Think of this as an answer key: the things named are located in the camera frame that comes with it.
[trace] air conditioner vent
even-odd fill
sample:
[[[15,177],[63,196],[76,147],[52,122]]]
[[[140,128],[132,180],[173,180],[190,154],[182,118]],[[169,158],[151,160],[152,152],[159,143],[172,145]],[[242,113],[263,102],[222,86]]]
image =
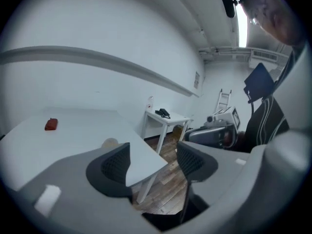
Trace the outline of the air conditioner vent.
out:
[[[258,50],[253,50],[253,57],[266,59],[266,60],[270,60],[274,62],[277,61],[277,55],[270,54],[270,53],[263,52],[263,51],[258,51]]]

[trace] bottle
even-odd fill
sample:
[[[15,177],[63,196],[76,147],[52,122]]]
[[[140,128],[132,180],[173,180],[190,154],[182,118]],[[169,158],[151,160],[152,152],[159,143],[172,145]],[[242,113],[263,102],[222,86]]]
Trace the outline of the bottle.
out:
[[[153,111],[154,97],[150,96],[147,100],[146,111]]]

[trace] red object on table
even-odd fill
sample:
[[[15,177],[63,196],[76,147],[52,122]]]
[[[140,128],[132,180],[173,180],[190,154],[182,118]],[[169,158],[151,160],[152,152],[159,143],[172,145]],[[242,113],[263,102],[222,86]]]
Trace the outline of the red object on table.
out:
[[[57,126],[58,126],[58,119],[52,119],[52,118],[50,118],[50,119],[48,120],[48,122],[45,124],[44,129],[45,129],[46,131],[51,131],[51,130],[55,130],[55,129],[57,128]]]

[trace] air conditioner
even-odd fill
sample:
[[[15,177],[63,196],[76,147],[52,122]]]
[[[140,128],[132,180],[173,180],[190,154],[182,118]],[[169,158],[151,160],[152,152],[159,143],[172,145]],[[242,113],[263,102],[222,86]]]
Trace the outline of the air conditioner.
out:
[[[261,50],[252,50],[252,54],[249,59],[249,67],[255,69],[256,66],[261,62],[268,71],[277,68],[278,56],[269,52]]]

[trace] white table leg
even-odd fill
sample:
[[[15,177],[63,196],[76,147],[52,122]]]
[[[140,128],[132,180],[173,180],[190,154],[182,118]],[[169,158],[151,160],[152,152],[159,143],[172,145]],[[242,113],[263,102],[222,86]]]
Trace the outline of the white table leg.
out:
[[[157,144],[157,149],[156,149],[157,154],[160,153],[160,150],[161,150],[161,147],[162,147],[162,143],[164,142],[164,138],[167,135],[167,129],[168,129],[168,125],[164,123],[162,125],[161,134],[160,134],[159,141],[158,141],[158,144]]]
[[[150,191],[150,188],[152,187],[155,178],[157,176],[158,173],[155,173],[149,180],[145,181],[142,183],[140,192],[138,193],[137,199],[136,201],[140,204],[144,201],[144,199],[146,198],[148,192]]]
[[[182,140],[183,140],[183,137],[184,137],[184,134],[185,134],[185,131],[186,131],[186,128],[187,128],[188,124],[189,124],[188,121],[186,121],[186,122],[184,123],[184,127],[183,127],[183,130],[182,130],[182,133],[181,133],[181,136],[180,136],[179,141],[182,141]]]
[[[145,131],[146,131],[146,123],[147,123],[147,113],[144,113],[144,120],[143,120],[143,126],[142,126],[142,132],[141,132],[141,138],[145,138]]]

